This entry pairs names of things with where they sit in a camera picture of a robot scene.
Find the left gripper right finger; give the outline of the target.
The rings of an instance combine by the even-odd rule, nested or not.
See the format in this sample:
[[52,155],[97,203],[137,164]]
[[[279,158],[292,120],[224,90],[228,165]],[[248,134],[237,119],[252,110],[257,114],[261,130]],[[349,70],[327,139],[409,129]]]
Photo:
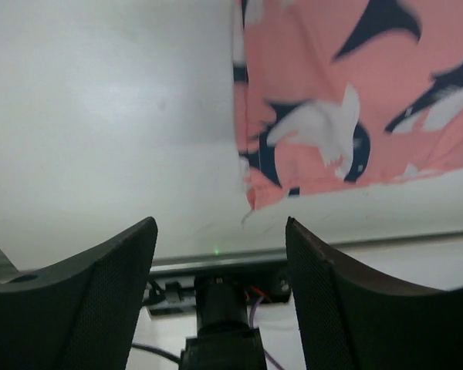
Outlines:
[[463,288],[392,277],[294,218],[286,254],[308,369],[463,369]]

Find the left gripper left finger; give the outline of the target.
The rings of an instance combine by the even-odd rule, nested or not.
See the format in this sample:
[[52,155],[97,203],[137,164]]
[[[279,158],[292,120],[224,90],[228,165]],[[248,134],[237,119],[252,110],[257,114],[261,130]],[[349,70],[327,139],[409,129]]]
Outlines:
[[156,240],[148,217],[0,283],[0,369],[124,369]]

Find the pink shark print shorts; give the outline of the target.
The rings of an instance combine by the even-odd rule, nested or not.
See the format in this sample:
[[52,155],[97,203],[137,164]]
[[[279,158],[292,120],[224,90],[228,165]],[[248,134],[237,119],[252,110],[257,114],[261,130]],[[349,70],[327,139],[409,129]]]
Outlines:
[[253,210],[463,168],[463,1],[235,1]]

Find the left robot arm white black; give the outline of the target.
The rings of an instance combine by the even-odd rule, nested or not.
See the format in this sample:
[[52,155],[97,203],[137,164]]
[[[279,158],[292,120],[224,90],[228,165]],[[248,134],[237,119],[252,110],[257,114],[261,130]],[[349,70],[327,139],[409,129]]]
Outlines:
[[[106,242],[0,283],[0,369],[123,369],[157,241],[148,217]],[[391,277],[286,224],[286,254],[308,369],[463,369],[463,288]],[[181,369],[264,369],[245,289],[195,280],[198,333]]]

